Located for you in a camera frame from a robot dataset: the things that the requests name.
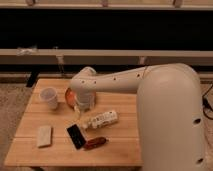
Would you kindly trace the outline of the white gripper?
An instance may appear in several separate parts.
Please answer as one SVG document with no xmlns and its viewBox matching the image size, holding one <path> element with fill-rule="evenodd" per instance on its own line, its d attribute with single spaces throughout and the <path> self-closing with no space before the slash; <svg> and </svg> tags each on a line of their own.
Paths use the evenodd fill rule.
<svg viewBox="0 0 213 171">
<path fill-rule="evenodd" d="M 94 93 L 78 93 L 76 95 L 76 102 L 81 111 L 87 111 L 95 106 Z"/>
</svg>

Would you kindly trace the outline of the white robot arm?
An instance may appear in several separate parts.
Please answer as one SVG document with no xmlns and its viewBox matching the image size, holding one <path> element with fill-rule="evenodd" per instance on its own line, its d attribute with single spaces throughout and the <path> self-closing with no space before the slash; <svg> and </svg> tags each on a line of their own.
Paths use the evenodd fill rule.
<svg viewBox="0 0 213 171">
<path fill-rule="evenodd" d="M 206 171 L 202 92 L 186 64 L 98 76 L 91 67 L 70 80 L 80 106 L 95 92 L 135 93 L 142 171 Z"/>
</svg>

